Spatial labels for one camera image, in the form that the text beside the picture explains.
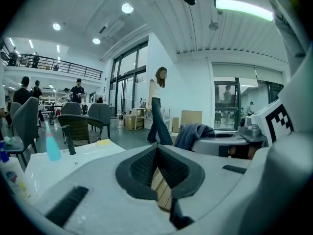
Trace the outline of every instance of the bottle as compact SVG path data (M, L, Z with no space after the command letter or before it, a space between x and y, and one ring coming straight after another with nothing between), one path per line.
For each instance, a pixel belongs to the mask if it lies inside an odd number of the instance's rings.
M34 188L27 182L18 158L9 157L3 149L4 142L0 142L0 171L13 193L29 204L37 198Z
M61 159L60 149L58 147L57 142L55 141L55 139L53 138L53 136L50 132L48 121L45 122L45 126L46 126L45 145L47 148L48 157L51 161L57 161L57 160Z

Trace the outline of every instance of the long hair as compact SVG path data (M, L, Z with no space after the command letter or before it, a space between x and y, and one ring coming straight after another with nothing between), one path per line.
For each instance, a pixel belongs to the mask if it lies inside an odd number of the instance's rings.
M160 67L158 68L158 70L156 71L156 80L157 80L157 83L162 87L164 88L165 87L165 79L161 79L160 78L160 73L161 71L166 71L167 72L167 69L165 67Z

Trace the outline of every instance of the ceiling light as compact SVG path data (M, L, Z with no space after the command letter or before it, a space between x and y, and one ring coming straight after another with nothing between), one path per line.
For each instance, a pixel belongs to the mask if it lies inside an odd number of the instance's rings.
M96 45L98 45L99 43L101 43L101 41L100 41L99 39L97 39L97 38L94 38L92 41L93 41L93 43L96 44Z
M133 10L134 10L134 8L131 7L129 3L125 3L125 4L122 5L122 11L123 11L124 13L129 14L129 13L132 13Z
M58 24L58 23L54 23L53 24L53 28L55 29L55 30L60 30L61 29L61 26Z
M215 0L215 7L217 9L242 11L264 18L268 21L273 21L273 12L247 2L236 0Z
M11 42L11 45L12 45L12 46L15 46L14 43L13 43L13 41L12 41L12 38L9 38L9 40L10 40L10 42Z
M31 42L30 39L28 39L28 41L29 41L30 47L33 49L34 48L33 43Z

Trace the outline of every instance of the gray chair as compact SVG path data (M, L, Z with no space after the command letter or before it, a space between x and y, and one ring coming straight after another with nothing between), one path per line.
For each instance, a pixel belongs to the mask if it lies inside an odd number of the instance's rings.
M82 111L79 103L69 102L66 103L61 109L61 114L81 115L81 113Z
M61 127L70 126L70 134L75 146L94 143L101 139L103 123L98 119L83 115L62 114L58 116L58 121ZM89 125L99 128L100 132L90 131Z
M35 153L37 153L34 139L37 136L38 105L39 100L35 97L30 97L23 106L13 113L12 123L19 136L13 137L13 145L5 145L4 147L8 154L20 155L25 166L27 166L27 162L23 152L30 144L34 147Z
M103 125L108 129L108 137L111 139L110 136L110 123L111 123L111 109L107 104L98 104L94 103L90 106L88 111L88 116L91 118L96 118L103 122Z
M11 104L11 110L10 110L10 116L11 116L11 119L12 119L12 120L13 120L13 117L14 117L15 112L16 112L20 107L22 107L22 105L21 105L20 103L12 102L12 104ZM13 127L13 123L12 123L12 136L14 137L14 127Z

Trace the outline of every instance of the blue spray bottle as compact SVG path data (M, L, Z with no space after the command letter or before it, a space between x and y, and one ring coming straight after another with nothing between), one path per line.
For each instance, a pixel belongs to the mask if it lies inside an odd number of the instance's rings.
M46 126L45 145L47 148L48 157L51 161L57 161L57 160L61 159L60 149L58 147L57 142L55 141L55 139L53 138L53 136L51 134L49 124L47 121L45 122L45 126Z

